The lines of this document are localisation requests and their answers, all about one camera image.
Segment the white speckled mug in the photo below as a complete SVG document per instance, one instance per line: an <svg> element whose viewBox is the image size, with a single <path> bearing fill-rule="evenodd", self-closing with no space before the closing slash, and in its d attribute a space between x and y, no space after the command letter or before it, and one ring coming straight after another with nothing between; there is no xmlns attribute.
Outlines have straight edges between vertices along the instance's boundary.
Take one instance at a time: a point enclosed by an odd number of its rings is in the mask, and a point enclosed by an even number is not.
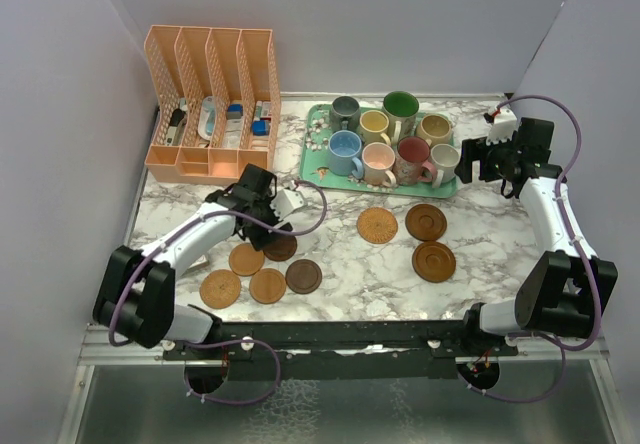
<svg viewBox="0 0 640 444"><path fill-rule="evenodd" d="M431 148L430 161L436 169L432 187L439 188L455 179L455 168L460 161L460 153L452 145L437 144Z"/></svg>

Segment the green floral tray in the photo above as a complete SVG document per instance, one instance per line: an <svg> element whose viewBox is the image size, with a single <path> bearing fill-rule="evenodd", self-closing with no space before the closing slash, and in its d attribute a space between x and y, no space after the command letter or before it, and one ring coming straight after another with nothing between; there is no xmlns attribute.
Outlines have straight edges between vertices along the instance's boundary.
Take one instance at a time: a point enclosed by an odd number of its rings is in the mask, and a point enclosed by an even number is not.
<svg viewBox="0 0 640 444"><path fill-rule="evenodd" d="M446 199L454 196L458 190L457 179L443 183L439 188L433 188L429 183L417 183L412 186L372 186L364 180L357 180L353 176L338 176L328 167L328 143L332 135L329 126L330 104L315 104L307 115L306 130L303 137L300 158L299 176L303 180L315 183L321 188L378 193L395 194L399 196L424 197Z"/></svg>

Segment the brown wooden coaster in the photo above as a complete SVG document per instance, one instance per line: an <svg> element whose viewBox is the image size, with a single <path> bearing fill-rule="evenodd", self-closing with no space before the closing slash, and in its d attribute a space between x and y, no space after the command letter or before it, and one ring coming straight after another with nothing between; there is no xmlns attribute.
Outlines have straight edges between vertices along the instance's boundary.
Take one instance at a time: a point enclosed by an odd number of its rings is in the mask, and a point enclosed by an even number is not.
<svg viewBox="0 0 640 444"><path fill-rule="evenodd" d="M422 279L440 283L453 276L456 270L456 259L449 247L436 241L428 241L414 250L412 266Z"/></svg>
<svg viewBox="0 0 640 444"><path fill-rule="evenodd" d="M420 241L437 241L447 230L447 219L437 207L417 204L407 212L405 225L414 238Z"/></svg>

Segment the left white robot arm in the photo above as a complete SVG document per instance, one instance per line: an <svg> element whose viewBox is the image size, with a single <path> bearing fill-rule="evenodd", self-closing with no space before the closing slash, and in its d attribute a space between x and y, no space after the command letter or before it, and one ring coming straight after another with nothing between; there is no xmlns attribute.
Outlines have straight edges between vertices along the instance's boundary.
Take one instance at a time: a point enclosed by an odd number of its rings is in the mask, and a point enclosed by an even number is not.
<svg viewBox="0 0 640 444"><path fill-rule="evenodd" d="M261 251L292 231L272 201L275 174L249 164L239 180L205 198L183 224L142 249L122 245L111 254L96 298L93 319L108 328L113 346L152 348L161 341L186 341L206 359L220 349L216 318L175 304L176 281L202 255L238 235Z"/></svg>

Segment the peach plastic file organizer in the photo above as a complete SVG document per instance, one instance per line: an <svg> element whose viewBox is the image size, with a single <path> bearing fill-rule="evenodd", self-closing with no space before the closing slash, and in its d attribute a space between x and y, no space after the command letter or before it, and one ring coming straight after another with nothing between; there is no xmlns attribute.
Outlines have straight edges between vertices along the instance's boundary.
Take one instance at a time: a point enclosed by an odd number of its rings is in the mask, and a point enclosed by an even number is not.
<svg viewBox="0 0 640 444"><path fill-rule="evenodd" d="M145 165L158 182L227 185L273 167L281 114L270 29L154 25L144 42L158 101Z"/></svg>

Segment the woven rattan coaster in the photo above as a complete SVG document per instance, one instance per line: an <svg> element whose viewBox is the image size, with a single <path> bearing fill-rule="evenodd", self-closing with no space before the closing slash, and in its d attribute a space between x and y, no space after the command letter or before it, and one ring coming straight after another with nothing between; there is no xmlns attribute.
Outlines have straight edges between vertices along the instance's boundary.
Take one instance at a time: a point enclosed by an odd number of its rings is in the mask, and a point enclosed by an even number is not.
<svg viewBox="0 0 640 444"><path fill-rule="evenodd" d="M395 216L382 207L365 209L357 219L359 235L372 244L385 244L391 241L398 231Z"/></svg>
<svg viewBox="0 0 640 444"><path fill-rule="evenodd" d="M230 270L211 272L202 282L199 294L205 305L212 309L231 306L241 293L240 278Z"/></svg>

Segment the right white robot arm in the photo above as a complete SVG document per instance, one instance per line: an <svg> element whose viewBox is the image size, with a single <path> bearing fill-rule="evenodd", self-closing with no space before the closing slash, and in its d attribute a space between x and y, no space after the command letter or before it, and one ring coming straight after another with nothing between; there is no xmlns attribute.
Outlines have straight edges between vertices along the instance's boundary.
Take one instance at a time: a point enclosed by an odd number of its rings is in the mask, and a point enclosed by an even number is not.
<svg viewBox="0 0 640 444"><path fill-rule="evenodd" d="M549 161L553 132L551 121L524 118L461 144L456 176L465 184L477 176L510 185L505 196L526 210L541 252L514 299L466 312L459 342L469 354L486 352L496 335L519 332L588 339L617 281L615 264L600 259L582 237L562 169Z"/></svg>

